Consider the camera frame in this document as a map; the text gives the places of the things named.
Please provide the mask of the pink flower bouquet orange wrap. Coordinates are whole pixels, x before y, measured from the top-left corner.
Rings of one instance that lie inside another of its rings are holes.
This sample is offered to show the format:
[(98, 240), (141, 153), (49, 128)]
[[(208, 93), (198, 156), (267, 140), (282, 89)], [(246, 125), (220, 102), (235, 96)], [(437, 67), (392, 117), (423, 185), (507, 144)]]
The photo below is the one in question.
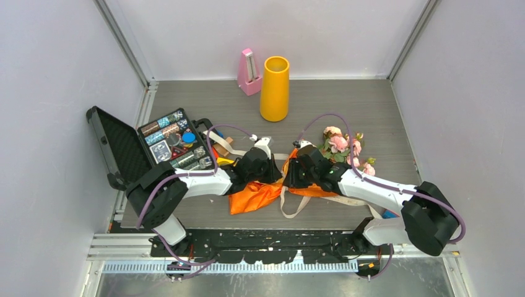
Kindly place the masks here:
[[(349, 165), (354, 165), (357, 169), (363, 170), (365, 174), (370, 176), (376, 174), (374, 168), (376, 159), (372, 157), (363, 159), (360, 155), (364, 146), (362, 133), (358, 132), (355, 136), (350, 137), (348, 134), (343, 134), (338, 127), (328, 126), (323, 131), (323, 140), (324, 144), (321, 146), (320, 152), (323, 157), (332, 163), (342, 161)], [(250, 182), (244, 190), (229, 196), (230, 213), (235, 215), (252, 212), (270, 205), (276, 199), (280, 199), (280, 205), (283, 206), (285, 193), (287, 192), (302, 196), (303, 199), (293, 213), (288, 214), (284, 210), (281, 211), (285, 218), (296, 217), (312, 198), (323, 198), (349, 206), (369, 206), (368, 203), (358, 199), (336, 196), (325, 192), (315, 185), (306, 189), (289, 189), (283, 185), (283, 181), (283, 179), (280, 179), (273, 184), (263, 184), (257, 181)]]

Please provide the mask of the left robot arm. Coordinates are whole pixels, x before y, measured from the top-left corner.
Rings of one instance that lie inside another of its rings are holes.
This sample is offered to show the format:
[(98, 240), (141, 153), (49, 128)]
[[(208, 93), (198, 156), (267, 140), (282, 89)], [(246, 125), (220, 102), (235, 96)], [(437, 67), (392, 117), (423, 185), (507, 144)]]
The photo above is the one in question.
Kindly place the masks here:
[(241, 192), (250, 182), (272, 184), (282, 177), (273, 155), (252, 148), (234, 163), (216, 170), (182, 170), (165, 161), (159, 163), (126, 188), (126, 198), (139, 217), (139, 226), (151, 229), (166, 242), (175, 256), (189, 251), (190, 240), (174, 215), (186, 198)]

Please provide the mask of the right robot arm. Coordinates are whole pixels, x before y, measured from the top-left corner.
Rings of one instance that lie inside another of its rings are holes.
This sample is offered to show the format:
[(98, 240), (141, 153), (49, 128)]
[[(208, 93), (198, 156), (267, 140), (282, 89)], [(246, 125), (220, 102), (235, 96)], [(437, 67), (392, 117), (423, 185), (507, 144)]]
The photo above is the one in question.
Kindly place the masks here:
[(308, 144), (289, 160), (284, 184), (290, 189), (318, 186), (324, 192), (356, 198), (395, 213), (391, 219), (364, 220), (354, 231), (354, 248), (369, 254), (383, 244), (411, 244), (430, 256), (464, 236), (464, 220), (430, 182), (399, 184), (370, 176), (347, 163), (332, 163)]

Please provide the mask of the yellow vase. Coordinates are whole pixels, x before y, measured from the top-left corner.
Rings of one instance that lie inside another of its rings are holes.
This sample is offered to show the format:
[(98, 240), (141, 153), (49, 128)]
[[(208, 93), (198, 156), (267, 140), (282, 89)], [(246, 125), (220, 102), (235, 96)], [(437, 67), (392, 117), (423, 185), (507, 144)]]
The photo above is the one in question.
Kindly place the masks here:
[(260, 114), (270, 122), (283, 120), (289, 111), (290, 63), (282, 56), (271, 56), (264, 62), (260, 97)]

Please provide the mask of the wooden blocks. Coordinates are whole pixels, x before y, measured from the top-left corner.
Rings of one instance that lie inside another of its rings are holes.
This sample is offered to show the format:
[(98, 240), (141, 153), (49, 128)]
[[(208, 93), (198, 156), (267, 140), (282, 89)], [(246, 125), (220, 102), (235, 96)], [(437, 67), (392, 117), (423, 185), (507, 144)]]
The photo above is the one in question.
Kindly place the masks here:
[(227, 157), (232, 154), (233, 152), (233, 139), (231, 137), (227, 137), (226, 139), (219, 138), (219, 140), (215, 141), (215, 144), (217, 146), (216, 151), (223, 157)]

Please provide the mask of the red block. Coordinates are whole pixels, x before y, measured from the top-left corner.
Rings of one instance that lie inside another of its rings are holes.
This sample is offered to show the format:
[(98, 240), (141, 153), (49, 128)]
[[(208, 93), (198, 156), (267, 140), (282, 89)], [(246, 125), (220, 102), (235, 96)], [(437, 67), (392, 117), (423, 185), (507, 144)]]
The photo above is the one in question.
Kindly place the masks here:
[(214, 147), (212, 147), (212, 153), (213, 153), (215, 159), (218, 159), (219, 154), (218, 154), (218, 152), (216, 151), (216, 149)]

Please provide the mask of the black open case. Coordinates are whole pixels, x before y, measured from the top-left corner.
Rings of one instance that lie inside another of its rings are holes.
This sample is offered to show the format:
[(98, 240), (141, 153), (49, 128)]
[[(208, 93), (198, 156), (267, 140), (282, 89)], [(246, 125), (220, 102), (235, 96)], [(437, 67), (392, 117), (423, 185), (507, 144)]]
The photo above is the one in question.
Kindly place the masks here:
[(212, 155), (206, 144), (207, 118), (192, 120), (178, 108), (134, 128), (101, 108), (87, 110), (107, 167), (110, 186), (117, 190), (137, 181), (157, 164), (167, 161), (183, 170), (209, 170)]

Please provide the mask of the colourful toy brick stack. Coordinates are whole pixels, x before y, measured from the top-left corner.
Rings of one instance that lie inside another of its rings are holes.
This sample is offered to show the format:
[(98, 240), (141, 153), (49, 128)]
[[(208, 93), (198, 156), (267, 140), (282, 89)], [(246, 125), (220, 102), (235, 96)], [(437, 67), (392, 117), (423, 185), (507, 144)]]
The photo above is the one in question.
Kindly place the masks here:
[(390, 218), (397, 218), (397, 217), (399, 217), (398, 214), (396, 214), (396, 213), (394, 213), (394, 212), (392, 212), (392, 211), (390, 211), (390, 210), (385, 210), (385, 211), (382, 213), (381, 216), (382, 216), (383, 219), (390, 219)]

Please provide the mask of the pink metronome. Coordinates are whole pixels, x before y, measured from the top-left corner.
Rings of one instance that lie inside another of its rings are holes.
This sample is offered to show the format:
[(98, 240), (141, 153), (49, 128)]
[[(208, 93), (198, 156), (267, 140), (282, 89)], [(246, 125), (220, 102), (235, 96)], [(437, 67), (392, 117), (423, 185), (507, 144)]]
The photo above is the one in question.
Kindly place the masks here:
[(240, 54), (237, 84), (247, 96), (252, 96), (261, 91), (262, 76), (254, 53), (250, 48), (244, 49)]

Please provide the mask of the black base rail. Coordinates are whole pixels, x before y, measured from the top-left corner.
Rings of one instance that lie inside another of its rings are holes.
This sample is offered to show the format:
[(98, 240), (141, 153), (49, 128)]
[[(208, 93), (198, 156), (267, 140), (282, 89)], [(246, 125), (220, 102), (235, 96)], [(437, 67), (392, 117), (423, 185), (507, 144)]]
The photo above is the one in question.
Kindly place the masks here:
[(341, 264), (360, 256), (391, 256), (388, 244), (372, 246), (360, 235), (341, 230), (189, 229), (180, 243), (166, 247), (149, 238), (152, 257), (187, 257), (196, 264), (289, 264), (302, 256), (306, 264)]

